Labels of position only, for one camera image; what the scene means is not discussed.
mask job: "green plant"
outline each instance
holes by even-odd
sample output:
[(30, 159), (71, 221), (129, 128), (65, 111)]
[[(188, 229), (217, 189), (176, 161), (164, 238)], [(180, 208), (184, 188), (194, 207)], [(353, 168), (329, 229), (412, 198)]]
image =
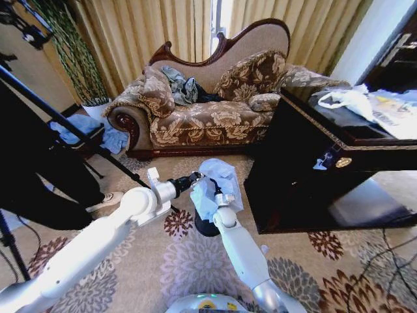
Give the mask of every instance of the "green plant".
[(78, 33), (65, 0), (32, 0), (53, 31), (59, 59), (84, 106), (99, 106), (108, 95), (93, 55)]

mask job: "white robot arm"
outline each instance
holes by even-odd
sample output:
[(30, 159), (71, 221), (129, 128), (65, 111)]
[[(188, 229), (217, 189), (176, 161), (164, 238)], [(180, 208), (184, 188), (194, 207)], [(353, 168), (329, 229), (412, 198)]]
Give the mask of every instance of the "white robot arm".
[[(5, 288), (0, 293), (0, 311), (34, 313), (51, 307), (126, 238), (133, 222), (140, 226), (167, 212), (171, 200), (178, 198), (202, 175), (193, 173), (162, 183), (156, 168), (151, 168), (148, 176), (152, 189), (129, 190), (117, 210), (87, 226), (51, 258), (39, 276)], [(267, 312), (305, 312), (297, 300), (271, 281), (265, 257), (249, 232), (240, 225), (235, 212), (227, 206), (233, 196), (220, 192), (216, 201), (219, 209), (214, 223), (239, 278), (252, 290), (258, 303)]]

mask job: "floral carpet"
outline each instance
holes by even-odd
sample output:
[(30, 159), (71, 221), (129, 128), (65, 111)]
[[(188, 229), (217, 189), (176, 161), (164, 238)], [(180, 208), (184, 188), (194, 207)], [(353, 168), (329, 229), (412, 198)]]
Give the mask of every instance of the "floral carpet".
[[(147, 182), (145, 170), (156, 166), (161, 179), (189, 175), (205, 157), (157, 158), (138, 162), (119, 156), (120, 161)], [(246, 156), (220, 156), (234, 165), (240, 184), (252, 160)], [(99, 156), (89, 161), (106, 177), (102, 191), (127, 191), (136, 186), (130, 178)], [(377, 174), (375, 178), (392, 196), (411, 209), (417, 209), (412, 195), (417, 187), (414, 172)], [(385, 251), (381, 230), (320, 231), (259, 235), (242, 187), (245, 210), (240, 223), (252, 234), (268, 260), (274, 282), (297, 298), (308, 312), (417, 312), (417, 263), (413, 255), (417, 243), (395, 250), (401, 275), (395, 274), (391, 253)], [(132, 228), (123, 241), (92, 273), (78, 282), (50, 312), (165, 312), (179, 297), (192, 293), (224, 293), (238, 299), (248, 310), (262, 312), (251, 291), (233, 270), (217, 237), (203, 237), (194, 227), (194, 207), (184, 193), (173, 204), (180, 213), (169, 213), (141, 228)], [(116, 207), (100, 210), (108, 215)], [(42, 238), (37, 241), (27, 228), (14, 234), (32, 276), (70, 242), (77, 231), (56, 231), (31, 223)], [(417, 228), (387, 230), (388, 242), (398, 245), (417, 235)], [(10, 256), (6, 248), (1, 250)], [(364, 275), (367, 263), (372, 260)], [(7, 264), (0, 260), (0, 288), (13, 283)]]

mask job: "light blue rag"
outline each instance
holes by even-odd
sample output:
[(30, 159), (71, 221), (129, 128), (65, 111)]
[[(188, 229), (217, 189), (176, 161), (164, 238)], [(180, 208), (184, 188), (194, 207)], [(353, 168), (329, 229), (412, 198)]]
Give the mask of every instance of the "light blue rag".
[[(67, 119), (84, 134), (92, 132), (101, 125), (100, 122), (88, 115), (74, 114)], [(58, 122), (51, 122), (50, 127), (52, 130), (59, 132), (59, 136), (67, 144), (74, 145), (79, 142), (79, 138), (76, 135)], [(117, 154), (120, 153), (123, 147), (126, 147), (127, 143), (127, 133), (114, 129), (107, 121), (104, 123), (103, 143), (101, 144), (101, 147), (109, 149), (111, 153)]]
[(210, 158), (201, 163), (199, 172), (203, 173), (205, 177), (194, 186), (190, 197), (202, 220), (212, 222), (213, 215), (218, 208), (214, 199), (214, 183), (210, 178), (217, 182), (224, 194), (235, 196), (235, 200), (229, 205), (234, 212), (243, 210), (242, 195), (240, 194), (236, 171), (232, 165), (218, 158)]

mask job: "white slipper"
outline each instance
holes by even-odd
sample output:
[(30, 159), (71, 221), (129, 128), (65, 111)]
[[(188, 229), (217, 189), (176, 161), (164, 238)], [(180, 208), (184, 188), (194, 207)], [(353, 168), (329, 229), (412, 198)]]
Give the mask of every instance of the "white slipper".
[(103, 207), (109, 207), (110, 205), (118, 204), (120, 200), (122, 200), (123, 194), (124, 193), (120, 191), (109, 192), (108, 194), (104, 195), (103, 201), (101, 201), (100, 203), (97, 203), (96, 205), (92, 207), (88, 207), (85, 210), (88, 213), (91, 213), (91, 212), (100, 210)]

